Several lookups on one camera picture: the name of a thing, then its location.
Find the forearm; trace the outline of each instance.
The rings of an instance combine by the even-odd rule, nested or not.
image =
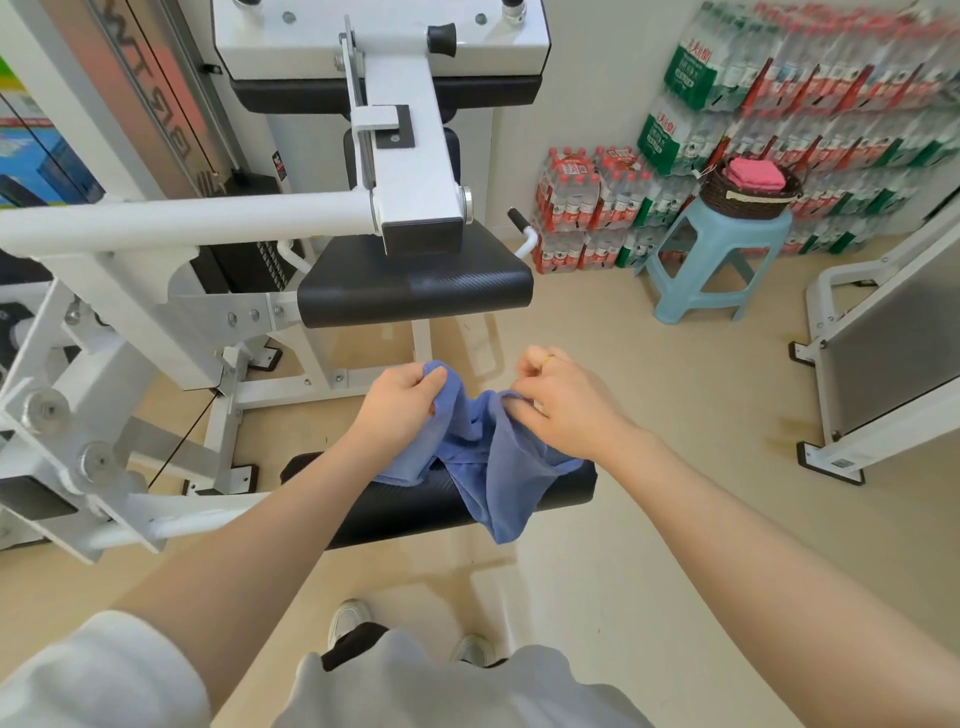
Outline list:
[[[958,724],[951,653],[653,435],[630,429],[615,444],[600,464],[806,725]]]
[[[157,569],[115,609],[149,622],[200,673],[214,715],[367,483],[387,463],[348,433],[256,507]]]

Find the floor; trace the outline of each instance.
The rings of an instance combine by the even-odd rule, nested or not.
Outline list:
[[[514,359],[531,341],[565,348],[637,422],[960,652],[960,435],[877,464],[864,488],[796,464],[794,444],[822,433],[813,372],[791,362],[786,347],[807,338],[804,287],[833,262],[778,261],[737,324],[712,312],[663,326],[628,271],[538,277],[529,308],[432,322],[434,354],[476,394],[509,386]],[[335,332],[327,345],[338,363],[369,366],[405,360],[412,336],[409,325],[367,327]],[[281,371],[295,366],[288,360]],[[141,416],[185,431],[206,398],[161,378]],[[273,489],[292,455],[334,441],[358,405],[250,412],[235,462],[259,464],[261,489]],[[162,476],[156,488],[179,486]],[[199,538],[175,540],[167,552]],[[54,546],[0,553],[0,676],[162,558],[128,546],[87,567]],[[216,724],[269,725],[301,655],[323,650],[330,615],[352,596],[438,659],[470,631],[489,636],[502,655],[525,643],[558,647],[578,679],[616,685],[659,728],[799,725],[605,473],[591,503],[537,514],[514,544],[496,546],[475,525],[326,554]]]

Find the pink towel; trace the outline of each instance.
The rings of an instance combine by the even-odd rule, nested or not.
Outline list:
[[[731,159],[727,165],[727,179],[741,189],[757,192],[779,192],[786,187],[783,173],[769,159]]]

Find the shirt sleeve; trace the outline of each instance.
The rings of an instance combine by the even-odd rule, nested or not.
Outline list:
[[[177,647],[124,612],[95,615],[0,685],[0,728],[199,728],[206,688]]]

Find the wicker basket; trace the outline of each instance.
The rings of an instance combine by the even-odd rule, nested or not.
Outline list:
[[[727,217],[741,220],[773,220],[780,216],[790,203],[800,199],[803,186],[797,176],[784,167],[777,166],[786,180],[786,186],[778,192],[757,192],[737,187],[724,170],[727,163],[721,161],[700,188],[700,199],[710,209]]]

